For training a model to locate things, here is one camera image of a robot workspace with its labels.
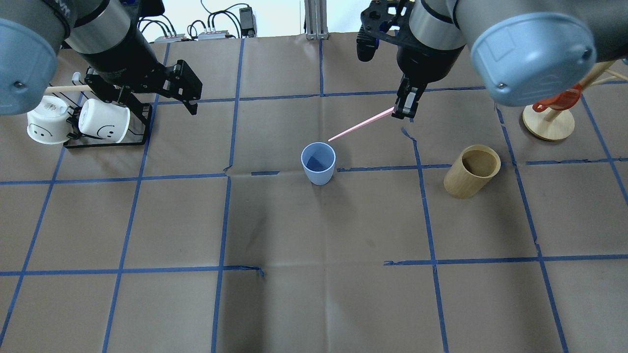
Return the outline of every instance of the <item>mug with smiley face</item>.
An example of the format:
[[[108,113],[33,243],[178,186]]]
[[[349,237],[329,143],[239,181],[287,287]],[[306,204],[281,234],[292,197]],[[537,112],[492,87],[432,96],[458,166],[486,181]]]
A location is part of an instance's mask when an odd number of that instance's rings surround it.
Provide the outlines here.
[[[31,139],[43,144],[58,144],[68,141],[72,125],[68,118],[68,105],[61,98],[44,95],[39,105],[26,113],[26,132]]]
[[[88,99],[78,116],[78,130],[85,135],[119,143],[126,136],[131,122],[129,108]]]

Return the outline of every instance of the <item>metal bracket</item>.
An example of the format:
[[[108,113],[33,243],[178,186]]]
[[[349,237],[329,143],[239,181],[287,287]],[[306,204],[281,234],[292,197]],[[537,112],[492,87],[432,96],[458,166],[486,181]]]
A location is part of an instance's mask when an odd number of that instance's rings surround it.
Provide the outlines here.
[[[327,0],[305,0],[305,38],[329,38],[327,31]]]

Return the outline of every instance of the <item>pink straw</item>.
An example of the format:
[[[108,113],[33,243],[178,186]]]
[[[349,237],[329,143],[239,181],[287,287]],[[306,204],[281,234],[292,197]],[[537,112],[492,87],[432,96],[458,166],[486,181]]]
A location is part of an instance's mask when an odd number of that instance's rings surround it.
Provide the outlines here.
[[[359,129],[359,128],[361,128],[362,126],[368,125],[368,124],[370,124],[370,123],[374,122],[375,120],[381,119],[381,118],[383,118],[384,116],[387,116],[388,114],[392,113],[392,112],[393,112],[393,110],[394,110],[394,107],[392,107],[392,108],[390,108],[390,109],[387,109],[387,110],[385,110],[385,111],[383,111],[383,112],[379,113],[378,115],[376,115],[376,116],[374,116],[374,117],[368,118],[368,119],[366,119],[365,121],[362,121],[361,123],[359,123],[358,125],[356,125],[356,126],[354,126],[354,127],[352,127],[352,128],[349,128],[349,129],[347,129],[347,130],[345,130],[345,131],[342,131],[340,134],[337,134],[336,136],[334,136],[334,137],[332,137],[332,138],[328,139],[328,140],[327,140],[327,142],[332,142],[333,140],[335,140],[335,139],[337,139],[337,138],[339,138],[339,137],[345,136],[346,134],[350,133],[351,131],[358,130],[358,129]]]

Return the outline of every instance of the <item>blue plastic cup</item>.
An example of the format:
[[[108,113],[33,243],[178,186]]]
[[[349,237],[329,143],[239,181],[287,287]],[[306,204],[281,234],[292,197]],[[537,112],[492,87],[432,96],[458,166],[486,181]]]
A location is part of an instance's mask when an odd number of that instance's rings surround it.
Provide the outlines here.
[[[301,152],[301,164],[305,175],[313,184],[325,185],[332,178],[336,152],[327,143],[310,143]]]

